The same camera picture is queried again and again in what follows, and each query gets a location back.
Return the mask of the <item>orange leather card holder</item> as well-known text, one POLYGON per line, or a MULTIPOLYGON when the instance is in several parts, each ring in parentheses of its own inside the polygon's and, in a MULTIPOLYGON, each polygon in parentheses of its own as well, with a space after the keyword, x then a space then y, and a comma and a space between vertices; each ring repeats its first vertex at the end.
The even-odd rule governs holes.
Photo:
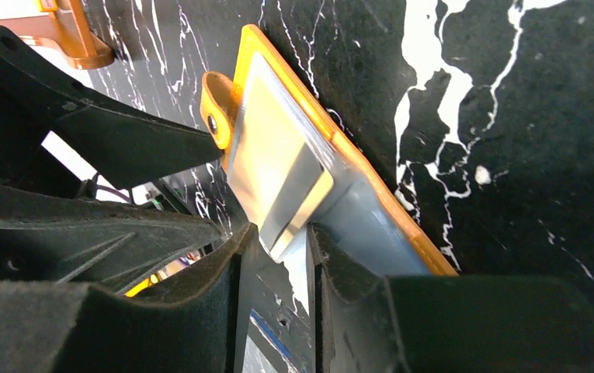
POLYGON ((244 91, 256 78, 281 84, 304 111, 311 122, 307 143, 333 179, 332 189, 297 234, 295 251, 280 262, 304 249, 307 225, 318 223, 340 249, 375 274, 455 274, 362 152, 334 123, 260 28, 252 24, 241 29, 234 75, 209 71, 202 78, 200 114, 214 143, 224 153, 222 166, 227 181, 244 91))

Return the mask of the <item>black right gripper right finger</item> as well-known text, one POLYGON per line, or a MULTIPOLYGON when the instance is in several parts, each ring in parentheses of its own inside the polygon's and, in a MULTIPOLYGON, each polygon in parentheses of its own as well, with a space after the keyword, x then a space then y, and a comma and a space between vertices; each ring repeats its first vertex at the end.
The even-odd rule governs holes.
POLYGON ((317 372, 594 372, 594 311, 551 277, 386 276, 307 227, 317 372))

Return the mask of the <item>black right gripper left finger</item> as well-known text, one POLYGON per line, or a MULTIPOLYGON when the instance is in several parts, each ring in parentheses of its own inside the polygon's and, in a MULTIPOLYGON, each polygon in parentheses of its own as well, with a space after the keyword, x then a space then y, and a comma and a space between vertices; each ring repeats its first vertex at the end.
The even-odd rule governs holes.
POLYGON ((244 225, 135 297, 0 281, 0 372, 240 372, 259 233, 244 225))

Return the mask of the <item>orange wooden shelf rack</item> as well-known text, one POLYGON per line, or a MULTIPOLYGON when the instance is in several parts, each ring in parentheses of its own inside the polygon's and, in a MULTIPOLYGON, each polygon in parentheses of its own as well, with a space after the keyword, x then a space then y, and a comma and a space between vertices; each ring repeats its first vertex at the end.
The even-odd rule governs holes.
POLYGON ((88 25, 80 1, 35 1, 38 16, 0 17, 0 26, 10 29, 30 46, 49 47, 81 70, 103 68, 113 63, 114 52, 88 25))

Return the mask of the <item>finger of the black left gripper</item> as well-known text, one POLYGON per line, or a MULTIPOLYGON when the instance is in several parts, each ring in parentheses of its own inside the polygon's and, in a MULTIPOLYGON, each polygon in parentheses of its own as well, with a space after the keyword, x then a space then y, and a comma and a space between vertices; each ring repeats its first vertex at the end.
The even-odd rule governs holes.
POLYGON ((0 96, 19 104, 117 189, 201 166, 223 152, 209 133, 90 89, 0 26, 0 96))
POLYGON ((0 281, 95 282, 123 294, 220 233, 204 218, 0 185, 0 281))

